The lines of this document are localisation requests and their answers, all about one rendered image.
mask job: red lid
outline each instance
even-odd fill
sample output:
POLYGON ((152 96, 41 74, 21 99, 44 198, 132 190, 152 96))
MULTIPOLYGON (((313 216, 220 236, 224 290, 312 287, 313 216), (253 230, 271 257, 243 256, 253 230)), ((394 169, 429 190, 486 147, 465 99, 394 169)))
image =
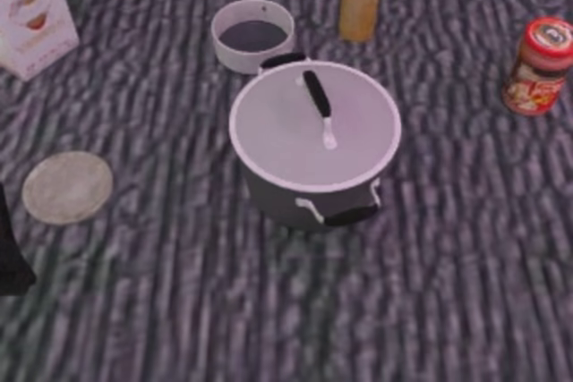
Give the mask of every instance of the red lid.
POLYGON ((573 25, 561 18, 537 18, 527 24, 524 42, 550 58, 573 56, 573 25))

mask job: table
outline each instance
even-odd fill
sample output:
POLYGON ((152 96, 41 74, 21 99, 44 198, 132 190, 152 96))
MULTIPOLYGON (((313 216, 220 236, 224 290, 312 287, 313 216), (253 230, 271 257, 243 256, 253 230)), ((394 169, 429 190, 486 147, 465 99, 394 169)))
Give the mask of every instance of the table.
POLYGON ((338 0, 279 0, 299 46, 395 96, 401 148, 374 219, 291 231, 247 199, 227 115, 248 78, 217 64, 231 0, 70 0, 81 46, 36 80, 0 75, 0 180, 38 284, 0 301, 0 380, 565 381, 573 328, 573 99, 500 101, 517 39, 573 0, 382 0, 337 39, 338 0), (111 201, 34 221, 29 170, 104 157, 111 201))

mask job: black side handle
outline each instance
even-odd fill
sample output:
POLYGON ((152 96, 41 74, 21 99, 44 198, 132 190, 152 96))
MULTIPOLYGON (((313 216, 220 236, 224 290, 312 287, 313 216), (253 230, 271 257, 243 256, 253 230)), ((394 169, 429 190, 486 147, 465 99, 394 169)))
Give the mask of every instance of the black side handle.
POLYGON ((0 296, 19 296, 36 283, 36 275, 18 248, 0 183, 0 296))
POLYGON ((303 72, 304 83, 309 93, 311 93, 312 101, 321 113, 323 118, 329 118, 332 115, 330 108, 329 98, 326 97, 324 88, 322 87, 319 77, 313 71, 303 72))
POLYGON ((328 227, 341 227, 343 225, 359 223, 360 221, 364 221, 376 214, 378 209, 377 205, 352 208, 344 212, 340 212, 339 214, 324 218, 324 224, 328 227))
POLYGON ((306 60, 306 54, 303 53, 286 53, 281 55, 275 55, 274 57, 268 58, 261 63, 261 69, 267 70, 273 67, 280 66, 282 64, 303 62, 306 60))

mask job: white carton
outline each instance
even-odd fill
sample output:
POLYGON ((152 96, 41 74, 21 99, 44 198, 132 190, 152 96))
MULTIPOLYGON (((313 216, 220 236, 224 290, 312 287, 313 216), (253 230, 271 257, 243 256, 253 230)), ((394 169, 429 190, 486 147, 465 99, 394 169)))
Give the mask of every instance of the white carton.
POLYGON ((0 66, 27 81, 78 46, 66 0, 0 0, 0 66))

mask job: black object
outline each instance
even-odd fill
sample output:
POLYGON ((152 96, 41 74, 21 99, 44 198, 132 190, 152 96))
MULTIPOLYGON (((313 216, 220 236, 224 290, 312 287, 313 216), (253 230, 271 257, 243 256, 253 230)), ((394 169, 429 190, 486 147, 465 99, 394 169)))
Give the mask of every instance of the black object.
POLYGON ((281 66, 283 64, 303 62, 306 60, 306 55, 303 53, 287 53, 276 55, 274 57, 268 58, 261 63, 261 69, 272 69, 273 67, 281 66))
POLYGON ((0 296, 24 295, 35 283, 36 275, 14 239, 4 187, 0 183, 0 296))
POLYGON ((326 97, 324 88, 322 87, 319 77, 313 71, 304 71, 304 83, 309 93, 311 93, 312 101, 318 108, 323 118, 329 118, 332 114, 330 109, 329 98, 326 97))
POLYGON ((276 24, 260 20, 243 21, 229 27, 219 40, 237 51, 259 53, 282 44, 287 34, 276 24))
POLYGON ((336 215, 326 216, 324 218, 324 224, 328 227, 351 225, 370 218, 376 212, 378 212, 378 205, 365 206, 362 208, 352 208, 345 210, 344 212, 340 212, 336 215))

